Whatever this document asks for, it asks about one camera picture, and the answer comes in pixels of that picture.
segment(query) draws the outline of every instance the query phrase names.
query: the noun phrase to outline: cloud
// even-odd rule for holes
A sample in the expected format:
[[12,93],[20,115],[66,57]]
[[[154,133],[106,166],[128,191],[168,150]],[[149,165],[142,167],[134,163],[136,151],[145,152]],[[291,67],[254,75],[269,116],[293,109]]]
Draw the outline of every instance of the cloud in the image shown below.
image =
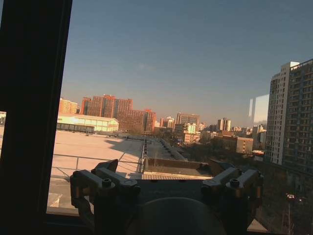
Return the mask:
[[150,66],[150,65],[147,65],[147,64],[144,64],[144,63],[138,63],[137,64],[137,69],[140,70],[140,71],[143,71],[143,70],[146,70],[146,71],[151,71],[154,69],[153,66]]

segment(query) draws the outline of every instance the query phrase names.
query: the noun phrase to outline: window frame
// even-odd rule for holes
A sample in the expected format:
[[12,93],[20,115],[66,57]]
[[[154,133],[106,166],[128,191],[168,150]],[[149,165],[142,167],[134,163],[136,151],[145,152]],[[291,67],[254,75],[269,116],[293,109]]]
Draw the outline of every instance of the window frame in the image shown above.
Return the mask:
[[[8,234],[15,229],[91,234],[77,216],[46,213],[71,7],[72,0],[3,2],[1,72],[7,76],[0,110],[7,115],[0,195],[6,203],[0,229]],[[15,226],[3,226],[12,222]]]

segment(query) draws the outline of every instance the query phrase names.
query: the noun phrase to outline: white low building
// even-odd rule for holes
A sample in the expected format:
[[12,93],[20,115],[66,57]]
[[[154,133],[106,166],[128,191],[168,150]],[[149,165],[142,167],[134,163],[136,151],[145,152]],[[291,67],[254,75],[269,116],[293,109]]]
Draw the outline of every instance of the white low building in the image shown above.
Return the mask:
[[57,129],[70,131],[105,131],[118,130],[118,121],[115,118],[96,117],[80,114],[58,115]]

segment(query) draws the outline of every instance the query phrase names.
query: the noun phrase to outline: railing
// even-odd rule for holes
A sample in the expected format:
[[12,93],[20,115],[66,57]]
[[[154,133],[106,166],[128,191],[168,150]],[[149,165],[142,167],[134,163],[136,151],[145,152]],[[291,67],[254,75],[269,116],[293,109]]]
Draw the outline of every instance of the railing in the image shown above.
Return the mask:
[[143,142],[142,142],[141,156],[140,156],[139,161],[138,161],[137,172],[143,173],[143,171],[144,171],[143,162],[144,162],[146,156],[147,156],[147,140],[145,137],[143,139]]
[[[76,158],[76,167],[75,168],[68,168],[68,167],[60,167],[60,166],[52,166],[53,169],[57,169],[59,170],[60,172],[62,172],[64,174],[64,176],[59,176],[59,175],[52,175],[51,174],[51,177],[53,178],[61,178],[61,179],[65,179],[67,181],[69,181],[69,177],[70,175],[66,174],[64,172],[64,170],[73,170],[73,171],[77,171],[77,170],[83,170],[83,169],[79,169],[78,168],[78,163],[79,163],[79,159],[90,159],[90,160],[100,160],[102,162],[105,162],[105,161],[111,161],[112,159],[103,159],[103,158],[90,158],[90,157],[80,157],[80,156],[73,156],[73,155],[64,155],[64,154],[53,154],[53,156],[63,156],[63,157],[70,157],[70,158]],[[136,162],[129,162],[129,161],[118,161],[119,163],[132,163],[132,164],[138,164],[137,166],[137,172],[141,172],[141,171],[138,171],[138,170],[141,170],[141,166],[142,166],[142,160],[141,158],[139,158],[139,161],[136,163]]]

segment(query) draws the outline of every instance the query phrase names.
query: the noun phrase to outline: screw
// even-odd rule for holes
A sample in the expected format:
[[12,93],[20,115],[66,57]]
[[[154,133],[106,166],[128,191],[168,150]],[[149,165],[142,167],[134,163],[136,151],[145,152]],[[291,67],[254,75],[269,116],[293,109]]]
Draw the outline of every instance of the screw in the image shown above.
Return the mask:
[[106,178],[102,181],[102,186],[103,187],[110,187],[112,183],[112,180],[110,180],[109,178]]
[[239,180],[231,179],[230,180],[230,186],[232,186],[233,188],[237,188],[239,186]]

